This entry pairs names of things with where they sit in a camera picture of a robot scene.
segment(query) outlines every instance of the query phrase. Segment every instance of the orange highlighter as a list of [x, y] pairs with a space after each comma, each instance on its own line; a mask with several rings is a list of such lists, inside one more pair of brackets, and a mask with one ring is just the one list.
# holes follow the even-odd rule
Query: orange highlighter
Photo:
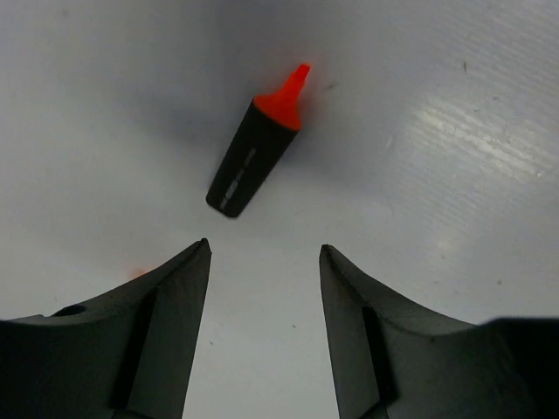
[[297, 102], [310, 65], [302, 64], [276, 93], [256, 96], [246, 111], [206, 196], [238, 217], [301, 130]]

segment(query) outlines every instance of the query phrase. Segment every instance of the orange tip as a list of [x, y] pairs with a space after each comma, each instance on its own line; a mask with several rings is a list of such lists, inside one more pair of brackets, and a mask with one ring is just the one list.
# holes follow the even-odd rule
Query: orange tip
[[310, 71], [309, 64], [301, 64], [295, 72], [291, 73], [283, 87], [276, 93], [257, 96], [254, 98], [254, 105], [260, 112], [283, 127], [300, 131], [301, 121], [297, 101]]

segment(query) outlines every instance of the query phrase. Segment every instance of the white table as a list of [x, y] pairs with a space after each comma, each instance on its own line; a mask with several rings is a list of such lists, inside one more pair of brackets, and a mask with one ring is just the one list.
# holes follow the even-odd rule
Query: white table
[[[0, 317], [200, 237], [188, 418], [337, 417], [318, 254], [472, 322], [559, 314], [556, 0], [5, 0]], [[204, 202], [256, 93], [306, 127], [236, 221]]]

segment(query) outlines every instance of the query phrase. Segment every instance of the black marker body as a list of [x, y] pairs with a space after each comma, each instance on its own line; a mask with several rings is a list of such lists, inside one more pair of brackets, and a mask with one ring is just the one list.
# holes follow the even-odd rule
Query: black marker body
[[219, 166], [206, 202], [227, 217], [238, 217], [297, 133], [263, 114], [252, 102]]

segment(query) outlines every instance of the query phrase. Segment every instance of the gray background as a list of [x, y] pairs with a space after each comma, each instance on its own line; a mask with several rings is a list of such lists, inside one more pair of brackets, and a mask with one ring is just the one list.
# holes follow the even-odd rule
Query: gray background
[[[0, 317], [51, 314], [200, 237], [189, 418], [336, 418], [331, 243], [472, 322], [557, 315], [556, 0], [4, 0]], [[305, 129], [237, 220], [205, 192], [256, 93]]]

